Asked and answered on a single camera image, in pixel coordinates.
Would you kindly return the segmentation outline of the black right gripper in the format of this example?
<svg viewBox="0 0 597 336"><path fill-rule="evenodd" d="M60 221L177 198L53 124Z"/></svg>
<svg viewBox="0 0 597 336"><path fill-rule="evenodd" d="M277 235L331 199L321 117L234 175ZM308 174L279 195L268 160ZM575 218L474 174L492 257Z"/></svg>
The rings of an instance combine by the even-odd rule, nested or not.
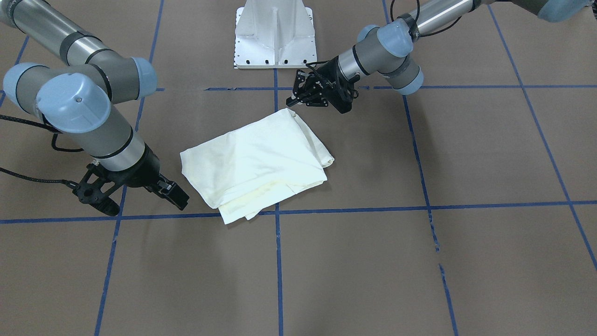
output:
<svg viewBox="0 0 597 336"><path fill-rule="evenodd" d="M160 160L148 145L145 145L141 159L132 167L120 172L110 172L110 181L120 187L143 187L179 210L184 210L188 205L187 193L175 181L160 175Z"/></svg>

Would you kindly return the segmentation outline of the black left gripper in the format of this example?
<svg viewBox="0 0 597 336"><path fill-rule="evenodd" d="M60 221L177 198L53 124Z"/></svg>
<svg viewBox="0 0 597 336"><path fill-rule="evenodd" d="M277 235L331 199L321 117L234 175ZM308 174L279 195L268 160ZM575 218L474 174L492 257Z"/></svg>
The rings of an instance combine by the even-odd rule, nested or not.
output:
<svg viewBox="0 0 597 336"><path fill-rule="evenodd" d="M286 99L285 105L288 108L294 105L324 108L332 104L340 113L350 112L353 100L359 96L354 84L360 80L360 73L356 72L346 79L341 72L338 56L317 67L317 73L321 79L313 72L307 74L297 70L292 94Z"/></svg>

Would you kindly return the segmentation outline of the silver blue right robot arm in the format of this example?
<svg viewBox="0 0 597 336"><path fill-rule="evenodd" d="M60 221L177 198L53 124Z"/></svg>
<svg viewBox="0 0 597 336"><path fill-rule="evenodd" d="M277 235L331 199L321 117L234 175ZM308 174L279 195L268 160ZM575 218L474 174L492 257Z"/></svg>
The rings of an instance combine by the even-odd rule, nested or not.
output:
<svg viewBox="0 0 597 336"><path fill-rule="evenodd" d="M1 21L65 63L56 70L16 64L4 76L3 89L43 127L65 134L93 157L80 182L62 181L79 201L115 216L120 207L111 194L127 186L146 189L183 210L188 195L160 173L160 160L116 107L156 92L151 63L121 56L44 0L3 0Z"/></svg>

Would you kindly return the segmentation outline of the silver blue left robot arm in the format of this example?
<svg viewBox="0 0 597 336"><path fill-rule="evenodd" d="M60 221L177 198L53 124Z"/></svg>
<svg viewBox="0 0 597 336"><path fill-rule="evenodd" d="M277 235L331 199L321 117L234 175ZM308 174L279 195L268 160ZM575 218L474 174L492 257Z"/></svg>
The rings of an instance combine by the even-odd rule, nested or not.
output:
<svg viewBox="0 0 597 336"><path fill-rule="evenodd" d="M385 26L365 26L351 49L331 60L307 63L308 71L296 72L286 106L331 105L339 113L350 112L359 96L355 83L373 72L379 72L403 98L415 93L423 86L424 75L411 57L414 44L448 30L482 4L481 0L430 0Z"/></svg>

